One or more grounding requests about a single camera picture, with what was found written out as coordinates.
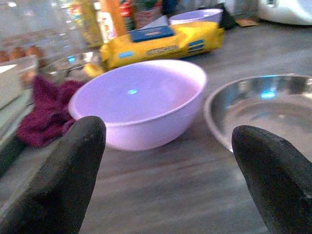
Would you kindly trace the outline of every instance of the metal bowl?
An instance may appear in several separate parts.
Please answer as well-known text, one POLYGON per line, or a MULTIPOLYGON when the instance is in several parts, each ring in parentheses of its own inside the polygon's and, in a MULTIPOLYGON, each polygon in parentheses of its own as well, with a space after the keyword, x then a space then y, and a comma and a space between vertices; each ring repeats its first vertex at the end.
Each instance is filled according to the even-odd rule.
POLYGON ((98 54, 95 52, 76 54, 61 58, 47 65, 41 71, 48 75, 49 80, 51 80, 53 83, 60 84, 71 71, 82 69, 84 65, 89 62, 97 64, 98 61, 93 61, 93 59, 98 59, 97 57, 98 54))
POLYGON ((288 74, 231 82, 208 97, 204 115, 230 151, 233 129, 251 125, 287 139, 312 157, 312 77, 288 74))

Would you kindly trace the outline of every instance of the orange bottle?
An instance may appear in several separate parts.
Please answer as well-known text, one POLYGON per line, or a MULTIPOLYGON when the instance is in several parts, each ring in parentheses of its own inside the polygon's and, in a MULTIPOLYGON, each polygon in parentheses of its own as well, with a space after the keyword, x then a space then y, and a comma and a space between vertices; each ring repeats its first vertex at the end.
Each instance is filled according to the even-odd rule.
POLYGON ((119 0, 101 0, 100 2, 101 11, 111 14, 117 36, 127 34, 126 27, 124 25, 124 21, 119 8, 119 0))

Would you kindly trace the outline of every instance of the yellow package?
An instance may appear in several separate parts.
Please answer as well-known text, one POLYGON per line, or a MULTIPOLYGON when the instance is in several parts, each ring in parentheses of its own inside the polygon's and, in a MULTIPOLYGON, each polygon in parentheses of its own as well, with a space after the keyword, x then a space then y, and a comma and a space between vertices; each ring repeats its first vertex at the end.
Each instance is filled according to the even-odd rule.
POLYGON ((129 34, 112 39, 100 49, 107 70, 151 59, 179 59, 222 45, 224 29, 215 22, 170 25, 175 35, 133 42, 129 34))

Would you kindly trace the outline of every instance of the bowl rim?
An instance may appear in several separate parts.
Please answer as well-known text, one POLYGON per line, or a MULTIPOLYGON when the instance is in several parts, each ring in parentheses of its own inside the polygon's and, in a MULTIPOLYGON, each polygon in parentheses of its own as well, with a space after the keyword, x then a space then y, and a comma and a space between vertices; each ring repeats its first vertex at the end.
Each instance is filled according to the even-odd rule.
POLYGON ((221 145, 223 145, 225 148, 227 148, 229 151, 231 151, 233 153, 233 149, 232 149, 232 144, 229 144, 223 137, 223 135, 220 133, 219 128, 217 127, 217 125, 215 124, 215 121, 212 117, 212 112, 211 112, 211 105, 213 100, 215 99, 215 97, 225 88, 245 81, 245 80, 249 80, 249 79, 255 79, 255 78, 269 78, 269 77, 297 77, 297 78, 312 78, 312 76, 308 76, 308 75, 299 75, 299 74, 295 74, 295 73, 289 73, 289 74, 275 74, 275 75, 263 75, 263 76, 252 76, 252 77, 246 77, 246 78, 241 78, 241 79, 237 79, 234 80, 232 82, 226 83, 225 85, 222 85, 221 87, 217 88, 216 90, 214 90, 205 100, 204 103, 204 118, 206 121, 206 124, 208 125, 208 128, 210 129, 210 131, 213 133, 213 135, 215 136, 215 138, 221 143, 221 145))
POLYGON ((211 16, 215 16, 215 15, 218 15, 218 14, 223 12, 223 10, 219 9, 219 8, 211 8, 211 9, 201 9, 201 10, 195 10, 195 11, 188 11, 188 12, 183 12, 181 14, 177 14, 177 15, 171 16, 169 18, 169 21, 170 22, 180 22, 180 21, 184 21, 184 22, 191 21, 191 22, 193 22, 194 20, 200 20, 200 19, 211 17, 211 16, 206 16, 206 17, 202 16, 202 17, 197 17, 197 18, 192 18, 192 19, 175 19, 175 17, 181 16, 181 15, 185 15, 185 14, 194 13, 194 12, 203 12, 203 11, 211 11, 211 10, 215 11, 215 14, 213 14, 211 16))
MULTIPOLYGON (((207 74, 206 74, 205 70, 202 69, 200 66, 198 66, 195 63, 188 62, 188 61, 183 61, 183 60, 178 60, 178 59, 155 59, 155 60, 149 60, 149 61, 143 61, 143 62, 136 62, 136 63, 132 63, 132 64, 129 64, 129 65, 125 65, 125 66, 116 68, 116 69, 111 70, 109 72, 106 72, 106 73, 104 73, 104 74, 102 74, 100 76, 103 76, 103 75, 108 74, 108 73, 115 72, 117 69, 124 69, 125 67, 133 66, 134 64, 136 64, 136 65, 139 64, 139 63, 141 63, 141 64, 142 63, 147 63, 147 64, 151 63, 151 64, 153 64, 154 62, 163 62, 164 64, 166 64, 166 61, 176 61, 176 62, 179 62, 179 63, 188 64, 188 65, 193 66, 194 68, 198 69, 203 74, 204 82, 203 82, 202 85, 200 85, 198 87, 198 90, 196 91, 196 93, 190 99, 188 99, 186 102, 184 102, 183 104, 181 104, 178 107, 176 107, 174 109, 171 109, 171 110, 169 110, 169 111, 167 111, 165 113, 162 113, 160 115, 156 115, 156 116, 153 116, 153 117, 144 118, 144 119, 140 119, 140 120, 135 120, 135 121, 127 121, 127 122, 106 122, 106 121, 103 120, 107 127, 121 127, 121 126, 129 126, 129 125, 141 124, 141 123, 150 122, 150 121, 162 118, 164 116, 168 116, 168 115, 170 115, 170 114, 172 114, 174 112, 177 112, 178 110, 184 108, 185 106, 189 105, 194 99, 196 99, 203 92, 203 90, 205 89, 205 87, 207 85, 207 81, 208 81, 207 74)), ((74 102, 75 102, 75 100, 76 100, 76 98, 78 96, 79 90, 82 89, 84 86, 92 83, 94 80, 98 79, 100 76, 98 76, 98 77, 94 78, 93 80, 91 80, 90 82, 84 84, 71 97, 71 99, 69 101, 69 104, 68 104, 68 111, 69 111, 69 114, 75 120, 78 120, 78 119, 83 117, 76 111, 76 108, 74 107, 74 102)))

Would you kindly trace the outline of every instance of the white bowl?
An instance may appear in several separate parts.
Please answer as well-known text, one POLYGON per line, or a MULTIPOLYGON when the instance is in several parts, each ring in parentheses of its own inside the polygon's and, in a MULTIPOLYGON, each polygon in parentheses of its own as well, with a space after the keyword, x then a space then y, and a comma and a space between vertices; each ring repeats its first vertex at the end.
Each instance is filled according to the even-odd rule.
POLYGON ((204 9, 190 11, 170 17, 169 22, 170 24, 182 24, 198 21, 210 21, 220 23, 222 13, 222 9, 204 9))
POLYGON ((107 144, 138 151, 164 145, 181 135, 202 104, 205 72, 180 60, 134 63, 107 72, 71 98, 74 119, 98 116, 107 144))

